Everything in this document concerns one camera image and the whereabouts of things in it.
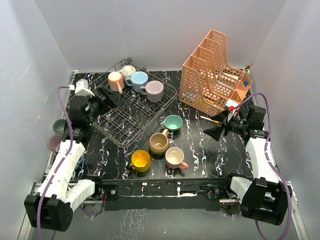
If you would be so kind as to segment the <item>pink mug white inside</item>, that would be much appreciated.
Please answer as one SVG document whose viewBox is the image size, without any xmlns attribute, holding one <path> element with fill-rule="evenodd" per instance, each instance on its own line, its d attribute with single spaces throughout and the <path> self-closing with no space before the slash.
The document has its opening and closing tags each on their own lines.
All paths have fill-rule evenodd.
<svg viewBox="0 0 320 240">
<path fill-rule="evenodd" d="M 186 170 L 189 165 L 184 161 L 184 153 L 178 147 L 170 147 L 165 153 L 166 165 L 171 169 Z"/>
</svg>

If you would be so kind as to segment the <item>cream pink speckled mug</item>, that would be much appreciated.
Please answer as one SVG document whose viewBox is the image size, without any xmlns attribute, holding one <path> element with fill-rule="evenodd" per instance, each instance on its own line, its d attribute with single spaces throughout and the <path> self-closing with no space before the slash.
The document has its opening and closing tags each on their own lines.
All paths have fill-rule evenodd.
<svg viewBox="0 0 320 240">
<path fill-rule="evenodd" d="M 123 93 L 124 79 L 120 72 L 113 71 L 108 75 L 108 84 L 113 92 Z"/>
</svg>

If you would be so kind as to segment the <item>white speckled ceramic mug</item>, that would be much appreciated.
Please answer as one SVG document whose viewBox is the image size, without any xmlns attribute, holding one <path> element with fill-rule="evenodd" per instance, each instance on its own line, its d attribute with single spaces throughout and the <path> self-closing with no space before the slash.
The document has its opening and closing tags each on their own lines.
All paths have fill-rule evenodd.
<svg viewBox="0 0 320 240">
<path fill-rule="evenodd" d="M 136 68 L 132 65 L 123 66 L 118 72 L 122 75 L 123 79 L 130 78 L 135 72 Z"/>
</svg>

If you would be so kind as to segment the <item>light blue textured mug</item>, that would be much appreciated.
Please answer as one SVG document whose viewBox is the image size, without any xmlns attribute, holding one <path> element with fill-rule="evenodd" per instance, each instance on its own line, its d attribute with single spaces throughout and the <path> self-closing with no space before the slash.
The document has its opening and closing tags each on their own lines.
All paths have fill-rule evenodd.
<svg viewBox="0 0 320 240">
<path fill-rule="evenodd" d="M 136 93 L 140 93 L 140 87 L 148 83 L 148 75 L 143 71 L 136 71 L 132 76 L 125 78 L 125 83 L 132 87 Z"/>
</svg>

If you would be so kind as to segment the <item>tan brown mug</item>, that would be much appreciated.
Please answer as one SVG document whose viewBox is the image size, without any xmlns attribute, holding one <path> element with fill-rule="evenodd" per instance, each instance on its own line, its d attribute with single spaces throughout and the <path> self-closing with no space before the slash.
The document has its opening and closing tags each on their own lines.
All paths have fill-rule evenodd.
<svg viewBox="0 0 320 240">
<path fill-rule="evenodd" d="M 161 133 L 155 133 L 149 139 L 149 150 L 155 155 L 163 155 L 169 149 L 168 129 L 164 129 Z"/>
</svg>

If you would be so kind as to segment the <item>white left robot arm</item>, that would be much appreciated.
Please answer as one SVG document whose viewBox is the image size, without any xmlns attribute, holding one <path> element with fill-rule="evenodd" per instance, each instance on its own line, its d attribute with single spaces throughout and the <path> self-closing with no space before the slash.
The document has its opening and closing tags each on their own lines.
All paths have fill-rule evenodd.
<svg viewBox="0 0 320 240">
<path fill-rule="evenodd" d="M 62 141 L 55 161 L 47 177 L 35 194 L 24 200 L 26 214 L 32 227 L 65 232 L 73 219 L 74 211 L 90 197 L 93 200 L 103 195 L 103 187 L 92 177 L 79 180 L 68 188 L 80 157 L 92 137 L 92 125 L 98 116 L 116 108 L 105 87 L 98 87 L 95 95 L 89 88 L 78 89 L 68 108 L 63 108 L 66 118 Z"/>
</svg>

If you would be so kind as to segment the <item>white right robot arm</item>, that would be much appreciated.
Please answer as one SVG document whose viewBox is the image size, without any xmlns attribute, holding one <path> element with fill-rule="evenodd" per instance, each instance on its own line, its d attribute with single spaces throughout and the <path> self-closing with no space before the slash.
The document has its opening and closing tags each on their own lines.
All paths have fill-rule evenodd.
<svg viewBox="0 0 320 240">
<path fill-rule="evenodd" d="M 251 160 L 253 179 L 231 173 L 222 187 L 223 194 L 230 199 L 239 199 L 245 218 L 279 226 L 285 217 L 287 197 L 292 195 L 292 189 L 284 185 L 273 170 L 275 165 L 266 157 L 270 149 L 266 146 L 269 133 L 264 130 L 265 115 L 266 109 L 259 106 L 250 106 L 246 118 L 236 118 L 225 109 L 209 118 L 215 125 L 204 133 L 216 141 L 229 132 L 241 136 Z"/>
</svg>

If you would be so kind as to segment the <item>lilac ceramic mug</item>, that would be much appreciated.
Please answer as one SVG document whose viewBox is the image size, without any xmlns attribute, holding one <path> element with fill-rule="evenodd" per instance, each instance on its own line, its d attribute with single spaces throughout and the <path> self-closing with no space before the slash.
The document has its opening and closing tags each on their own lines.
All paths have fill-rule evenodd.
<svg viewBox="0 0 320 240">
<path fill-rule="evenodd" d="M 157 80 L 152 80 L 146 86 L 140 87 L 140 93 L 145 95 L 152 103 L 158 103 L 164 95 L 164 85 Z"/>
</svg>

